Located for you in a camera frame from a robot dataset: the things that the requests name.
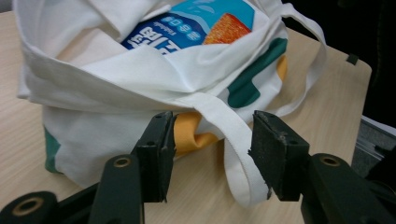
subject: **light wood surface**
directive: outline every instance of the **light wood surface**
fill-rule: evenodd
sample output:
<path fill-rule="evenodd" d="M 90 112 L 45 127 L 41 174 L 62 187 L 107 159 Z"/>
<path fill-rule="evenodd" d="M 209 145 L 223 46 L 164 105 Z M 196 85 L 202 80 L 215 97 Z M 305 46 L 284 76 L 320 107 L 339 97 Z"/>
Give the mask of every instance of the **light wood surface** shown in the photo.
<path fill-rule="evenodd" d="M 318 42 L 290 30 L 288 78 L 273 102 L 284 104 L 304 88 L 304 74 Z M 346 62 L 329 49 L 323 76 L 304 104 L 283 117 L 310 145 L 310 154 L 330 153 L 348 162 L 357 139 L 371 68 Z M 12 12 L 0 13 L 0 209 L 23 194 L 49 190 L 62 200 L 80 190 L 63 175 L 44 169 L 41 106 L 18 99 L 21 49 Z M 227 186 L 221 144 L 179 159 L 168 203 L 146 203 L 146 223 L 304 223 L 300 203 L 282 203 L 275 195 L 253 207 L 241 207 Z"/>

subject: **white fabric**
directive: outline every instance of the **white fabric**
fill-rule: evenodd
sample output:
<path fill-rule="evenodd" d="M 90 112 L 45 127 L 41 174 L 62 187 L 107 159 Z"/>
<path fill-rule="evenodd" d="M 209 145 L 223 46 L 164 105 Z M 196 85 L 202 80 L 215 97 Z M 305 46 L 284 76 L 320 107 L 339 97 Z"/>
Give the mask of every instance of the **white fabric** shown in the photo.
<path fill-rule="evenodd" d="M 124 50 L 119 42 L 145 17 L 169 8 L 165 1 L 15 0 L 25 59 L 19 97 L 44 105 L 44 125 L 61 144 L 57 169 L 88 187 L 98 180 L 106 158 L 133 148 L 126 143 L 137 140 L 154 114 L 196 109 L 226 139 L 224 164 L 235 199 L 243 206 L 264 201 L 268 188 L 248 155 L 248 113 L 240 117 L 218 97 L 268 49 L 274 35 L 287 37 L 282 16 L 299 21 L 322 46 L 305 93 L 274 113 L 283 116 L 300 105 L 320 75 L 326 49 L 320 27 L 292 5 L 254 2 L 267 15 L 255 8 L 251 34 L 231 45 L 197 46 L 163 56 L 145 46 Z M 76 38 L 88 50 L 68 49 Z M 268 79 L 274 81 L 268 104 L 281 87 L 273 77 Z M 87 140 L 94 147 L 85 145 Z"/>

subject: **white tote bag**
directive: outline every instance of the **white tote bag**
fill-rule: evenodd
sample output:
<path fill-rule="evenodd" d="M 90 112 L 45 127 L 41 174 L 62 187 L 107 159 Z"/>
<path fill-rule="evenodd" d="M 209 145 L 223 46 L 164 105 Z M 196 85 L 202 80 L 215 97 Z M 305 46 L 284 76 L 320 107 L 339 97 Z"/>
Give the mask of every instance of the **white tote bag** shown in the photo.
<path fill-rule="evenodd" d="M 205 4 L 216 1 L 190 2 L 210 11 Z M 19 97 L 43 105 L 47 169 L 88 187 L 108 159 L 131 151 L 154 115 L 172 110 L 178 114 L 178 152 L 225 139 L 225 171 L 235 199 L 244 206 L 266 200 L 268 188 L 248 155 L 248 123 L 286 78 L 282 18 L 299 21 L 321 47 L 304 94 L 271 111 L 276 115 L 304 100 L 324 67 L 326 44 L 320 27 L 290 4 L 229 2 L 252 8 L 249 34 L 163 55 L 151 45 L 128 50 L 120 43 L 139 22 L 178 1 L 15 0 L 24 57 Z"/>

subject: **green stripe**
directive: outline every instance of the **green stripe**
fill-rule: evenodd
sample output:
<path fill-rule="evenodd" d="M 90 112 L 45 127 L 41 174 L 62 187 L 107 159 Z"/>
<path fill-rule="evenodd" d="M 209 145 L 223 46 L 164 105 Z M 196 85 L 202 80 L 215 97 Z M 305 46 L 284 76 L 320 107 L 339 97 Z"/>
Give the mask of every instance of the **green stripe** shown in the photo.
<path fill-rule="evenodd" d="M 61 144 L 56 140 L 56 138 L 50 134 L 50 132 L 44 128 L 45 132 L 45 137 L 46 137 L 46 153 L 47 153 L 47 158 L 46 158 L 46 170 L 55 173 L 55 174 L 61 174 L 61 172 L 57 171 L 55 168 L 55 155 L 58 152 L 59 148 L 61 147 Z"/>
<path fill-rule="evenodd" d="M 228 87 L 228 105 L 232 108 L 241 108 L 252 104 L 260 97 L 260 92 L 254 86 L 252 79 L 264 68 L 273 63 L 285 51 L 288 39 L 274 39 L 270 47 L 254 63 L 247 67 L 241 75 Z"/>

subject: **white strap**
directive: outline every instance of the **white strap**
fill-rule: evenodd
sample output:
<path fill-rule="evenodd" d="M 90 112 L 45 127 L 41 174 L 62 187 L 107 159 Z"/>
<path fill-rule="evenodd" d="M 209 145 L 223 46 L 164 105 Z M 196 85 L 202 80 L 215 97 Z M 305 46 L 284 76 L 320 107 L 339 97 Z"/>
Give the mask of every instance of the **white strap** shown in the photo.
<path fill-rule="evenodd" d="M 252 135 L 248 125 L 216 96 L 197 92 L 180 101 L 194 107 L 224 133 L 224 166 L 234 198 L 243 206 L 266 200 L 268 188 L 248 155 Z"/>
<path fill-rule="evenodd" d="M 277 13 L 279 14 L 274 16 L 282 16 L 284 18 L 288 18 L 288 17 L 294 18 L 297 22 L 303 25 L 309 32 L 311 32 L 318 39 L 320 43 L 320 48 L 318 50 L 317 56 L 308 68 L 304 93 L 294 102 L 291 102 L 287 105 L 283 105 L 278 109 L 268 111 L 272 114 L 282 117 L 294 111 L 303 102 L 308 91 L 317 82 L 327 62 L 327 46 L 326 46 L 324 34 L 320 26 L 316 22 L 308 19 L 300 12 L 298 12 L 296 9 L 294 9 L 292 4 L 283 5 L 282 7 L 279 8 L 279 11 L 277 11 Z"/>
<path fill-rule="evenodd" d="M 276 13 L 278 16 L 293 17 L 311 31 L 321 43 L 317 57 L 308 70 L 304 94 L 295 102 L 281 106 L 273 112 L 278 116 L 283 116 L 301 104 L 307 92 L 318 80 L 326 62 L 327 51 L 324 35 L 314 21 L 297 12 L 290 4 L 279 7 L 273 16 L 276 16 Z M 248 155 L 252 131 L 247 124 L 216 96 L 197 92 L 180 101 L 194 107 L 208 122 L 223 132 L 225 136 L 224 167 L 234 198 L 243 206 L 251 206 L 265 201 L 268 187 L 253 159 Z"/>

